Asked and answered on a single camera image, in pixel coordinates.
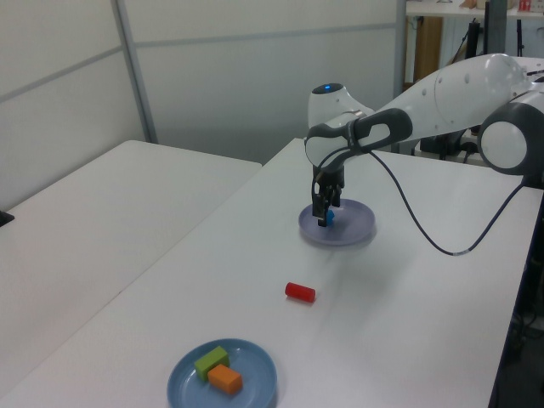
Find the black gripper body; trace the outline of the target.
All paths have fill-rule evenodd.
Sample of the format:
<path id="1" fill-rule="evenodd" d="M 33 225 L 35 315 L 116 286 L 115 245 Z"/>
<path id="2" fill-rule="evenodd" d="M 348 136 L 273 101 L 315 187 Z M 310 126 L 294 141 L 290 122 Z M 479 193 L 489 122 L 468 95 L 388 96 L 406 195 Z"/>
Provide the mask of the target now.
<path id="1" fill-rule="evenodd" d="M 315 194 L 324 194 L 330 189 L 340 194 L 345 187 L 344 167 L 333 172 L 325 172 L 318 167 L 313 167 L 313 185 L 312 192 Z"/>

